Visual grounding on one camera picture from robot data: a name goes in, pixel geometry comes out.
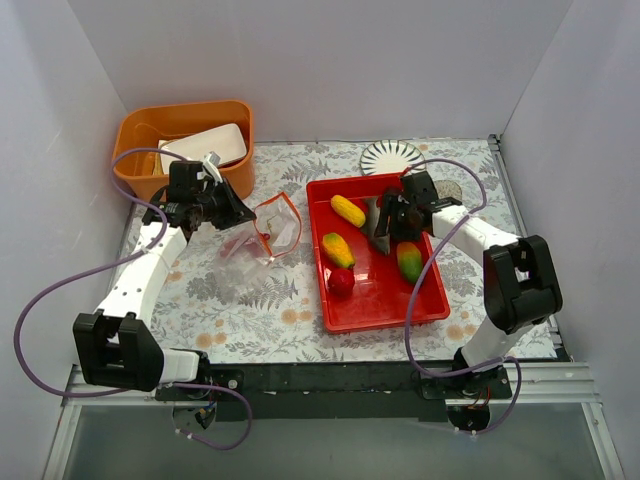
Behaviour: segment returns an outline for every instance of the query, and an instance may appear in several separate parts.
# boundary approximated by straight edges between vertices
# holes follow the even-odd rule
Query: red apple
[[[346,268],[337,268],[331,272],[329,281],[327,282],[329,291],[340,297],[348,297],[351,295],[355,284],[356,279],[353,276],[353,271]]]

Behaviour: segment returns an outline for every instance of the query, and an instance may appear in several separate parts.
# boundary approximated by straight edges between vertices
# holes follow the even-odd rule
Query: gray floor
[[[502,406],[492,408],[499,415]],[[244,423],[212,425],[232,440]],[[174,433],[169,407],[84,407],[67,479],[600,479],[579,404],[518,405],[477,439],[406,420],[257,421],[215,452]]]

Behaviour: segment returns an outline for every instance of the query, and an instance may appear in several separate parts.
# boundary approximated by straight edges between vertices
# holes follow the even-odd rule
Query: floral tablecloth
[[[415,140],[425,157],[447,157],[476,171],[489,204],[480,216],[516,233],[507,199],[486,141]],[[324,178],[360,175],[359,159],[367,143],[268,144],[255,147],[256,186],[246,203],[253,208],[285,191],[298,207],[303,233],[296,250],[276,265],[264,286],[229,300],[212,272],[214,254],[229,232],[203,225],[173,265],[160,293],[151,332],[162,347],[206,351],[219,363],[405,360],[401,328],[342,335],[323,325],[309,227],[305,185]],[[457,182],[463,202],[480,201],[477,186],[459,168],[429,166],[435,180]],[[143,209],[137,207],[124,252],[132,250]],[[485,316],[482,271],[466,255],[447,246],[438,266],[451,305],[446,320],[412,327],[413,351],[419,359],[450,359],[476,331]],[[547,324],[535,327],[514,347],[522,358],[555,357]]]

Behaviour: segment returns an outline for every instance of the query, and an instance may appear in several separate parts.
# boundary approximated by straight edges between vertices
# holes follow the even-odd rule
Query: striped plate
[[[402,140],[380,140],[362,152],[360,168],[364,175],[401,172],[424,160],[422,152]]]

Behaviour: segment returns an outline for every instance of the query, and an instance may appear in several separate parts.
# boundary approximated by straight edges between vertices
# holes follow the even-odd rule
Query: yellow corn
[[[340,268],[351,268],[356,264],[349,244],[337,233],[327,233],[322,237],[322,249]]]
[[[342,195],[331,197],[331,208],[347,222],[360,228],[366,220],[364,212]]]

